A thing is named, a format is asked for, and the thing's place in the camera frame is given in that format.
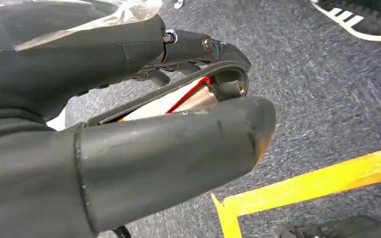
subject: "gray carpet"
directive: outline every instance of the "gray carpet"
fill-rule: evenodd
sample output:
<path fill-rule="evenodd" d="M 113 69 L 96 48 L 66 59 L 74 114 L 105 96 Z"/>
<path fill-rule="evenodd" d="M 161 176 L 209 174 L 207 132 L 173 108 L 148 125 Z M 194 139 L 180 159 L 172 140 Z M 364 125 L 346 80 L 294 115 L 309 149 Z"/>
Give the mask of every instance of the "gray carpet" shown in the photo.
<path fill-rule="evenodd" d="M 215 191 L 258 188 L 381 149 L 381 43 L 356 39 L 308 0 L 185 0 L 161 11 L 168 27 L 204 32 L 251 60 L 251 95 L 270 98 L 281 123 L 263 162 Z M 74 98 L 67 122 L 120 105 L 155 87 L 127 82 Z M 243 237 L 274 238 L 289 224 L 364 214 L 381 219 L 381 184 L 239 219 Z M 133 237 L 221 237 L 208 195 L 128 225 Z"/>

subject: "yellow tape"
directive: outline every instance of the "yellow tape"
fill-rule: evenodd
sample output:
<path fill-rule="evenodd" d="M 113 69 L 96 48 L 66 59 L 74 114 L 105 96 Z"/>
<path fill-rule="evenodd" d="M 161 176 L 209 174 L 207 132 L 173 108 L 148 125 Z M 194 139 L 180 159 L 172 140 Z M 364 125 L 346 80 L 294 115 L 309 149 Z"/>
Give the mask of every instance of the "yellow tape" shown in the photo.
<path fill-rule="evenodd" d="M 377 182 L 381 182 L 381 151 L 233 195 L 225 198 L 222 203 L 213 195 L 212 198 L 217 207 L 224 237 L 240 238 L 242 235 L 238 226 L 238 216 Z"/>

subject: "black sneaker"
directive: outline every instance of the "black sneaker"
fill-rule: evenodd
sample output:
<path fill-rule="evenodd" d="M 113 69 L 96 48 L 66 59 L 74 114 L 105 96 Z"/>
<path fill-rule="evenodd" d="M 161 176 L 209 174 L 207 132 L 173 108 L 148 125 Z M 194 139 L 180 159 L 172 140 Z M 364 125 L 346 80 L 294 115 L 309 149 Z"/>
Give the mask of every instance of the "black sneaker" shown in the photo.
<path fill-rule="evenodd" d="M 381 0 L 311 0 L 313 6 L 364 40 L 381 41 Z"/>

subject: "white shoe sole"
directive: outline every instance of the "white shoe sole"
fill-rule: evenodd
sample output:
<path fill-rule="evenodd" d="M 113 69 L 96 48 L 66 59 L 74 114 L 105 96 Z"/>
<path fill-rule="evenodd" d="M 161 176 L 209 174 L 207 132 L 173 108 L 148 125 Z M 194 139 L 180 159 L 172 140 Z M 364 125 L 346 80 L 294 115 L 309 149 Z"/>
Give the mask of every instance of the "white shoe sole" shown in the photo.
<path fill-rule="evenodd" d="M 325 11 L 324 9 L 322 9 L 320 6 L 318 6 L 315 2 L 317 0 L 311 0 L 312 2 L 312 5 L 317 9 L 319 10 L 320 12 L 322 12 L 323 14 L 325 14 L 327 17 L 331 18 L 333 21 L 335 21 L 336 23 L 338 23 L 340 26 L 342 26 L 345 30 L 347 30 L 351 35 L 357 37 L 357 38 L 360 38 L 360 39 L 363 39 L 363 40 L 367 40 L 367 41 L 378 41 L 378 42 L 381 42 L 381 36 L 374 36 L 374 35 L 368 35 L 368 34 L 364 34 L 364 33 L 361 33 L 361 32 L 358 32 L 356 30 L 354 30 L 350 25 L 346 24 L 344 21 L 338 19 L 336 16 L 332 15 L 329 13 L 329 11 Z"/>

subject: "prosthetic hand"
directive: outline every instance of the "prosthetic hand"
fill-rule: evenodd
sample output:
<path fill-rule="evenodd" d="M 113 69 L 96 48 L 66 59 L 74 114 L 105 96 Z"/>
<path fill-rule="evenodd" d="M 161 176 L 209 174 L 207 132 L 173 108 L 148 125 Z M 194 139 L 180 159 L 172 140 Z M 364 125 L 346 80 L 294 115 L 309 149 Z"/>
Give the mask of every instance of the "prosthetic hand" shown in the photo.
<path fill-rule="evenodd" d="M 16 23 L 20 8 L 11 9 L 0 19 L 0 237 L 96 237 L 244 175 L 265 152 L 275 128 L 274 106 L 265 98 L 115 122 L 202 75 L 245 78 L 250 64 L 235 47 L 167 32 L 158 15 L 28 47 L 7 44 L 13 36 L 1 26 Z M 209 66 L 199 70 L 200 64 Z M 189 75 L 88 123 L 61 132 L 46 126 L 69 98 L 92 88 L 130 78 L 165 84 L 160 69 Z"/>

